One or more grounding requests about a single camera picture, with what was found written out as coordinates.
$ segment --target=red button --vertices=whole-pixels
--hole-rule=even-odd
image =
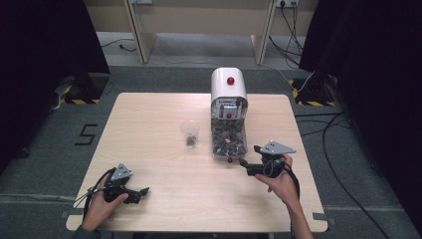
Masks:
[[[229,85],[235,84],[235,79],[234,78],[228,78],[227,79],[227,84],[229,84]]]

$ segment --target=gray carpet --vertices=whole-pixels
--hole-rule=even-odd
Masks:
[[[111,75],[97,105],[61,105],[44,121],[29,145],[30,155],[16,158],[0,176],[0,239],[3,238],[70,238],[66,218],[72,207],[91,158],[106,125],[118,94],[123,92],[210,93],[210,68],[131,68],[110,67]],[[384,238],[372,221],[339,186],[322,149],[322,132],[332,116],[299,117],[304,114],[329,114],[343,107],[303,107],[294,103],[289,84],[273,70],[242,69],[248,94],[284,94],[289,96],[316,186],[328,218],[329,229],[316,238]],[[284,71],[290,78],[303,78],[299,71]],[[390,238],[419,238],[387,181],[371,167],[356,130],[346,115],[330,127],[325,148],[338,178],[361,203]],[[75,145],[95,134],[91,145]],[[217,238],[256,238],[251,234],[216,234]],[[177,238],[180,234],[149,234],[148,238]],[[211,238],[213,235],[187,235]],[[104,238],[110,238],[109,232]],[[114,238],[131,238],[131,233],[114,233]],[[275,238],[289,238],[276,234]]]

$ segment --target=human hand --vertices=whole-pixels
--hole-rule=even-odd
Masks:
[[[106,184],[109,174],[107,174],[100,182],[100,186]],[[82,227],[87,231],[95,231],[108,218],[112,220],[111,214],[114,210],[128,198],[128,194],[124,193],[112,202],[106,202],[103,191],[98,191],[91,200],[90,208],[82,223]]]
[[[293,160],[287,155],[283,154],[283,157],[286,160],[286,163],[292,168]],[[274,191],[274,193],[282,199],[282,201],[289,205],[293,202],[299,201],[295,184],[289,174],[283,170],[275,178],[270,178],[264,174],[256,174],[255,178],[264,182],[268,185],[268,192]]]

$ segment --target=power outlet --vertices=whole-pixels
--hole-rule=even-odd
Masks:
[[[276,7],[282,7],[282,1],[283,0],[277,0]],[[296,3],[296,7],[298,7],[299,5],[299,0],[284,0],[284,1],[285,1],[285,8],[293,8],[295,7],[295,3]]]

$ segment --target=hazard tape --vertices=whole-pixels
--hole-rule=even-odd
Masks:
[[[71,91],[72,85],[65,88],[61,104],[73,104],[73,105],[87,105],[87,104],[98,104],[100,100],[87,100],[87,99],[69,99],[67,94]]]
[[[295,80],[289,80],[289,83],[292,86],[292,94],[295,99],[296,104],[301,106],[313,106],[313,107],[334,107],[335,103],[332,101],[312,101],[309,99],[310,96],[307,94],[298,92],[298,89],[295,88]]]
[[[100,100],[78,100],[78,99],[62,99],[62,104],[74,104],[74,105],[87,105],[87,104],[98,104]]]

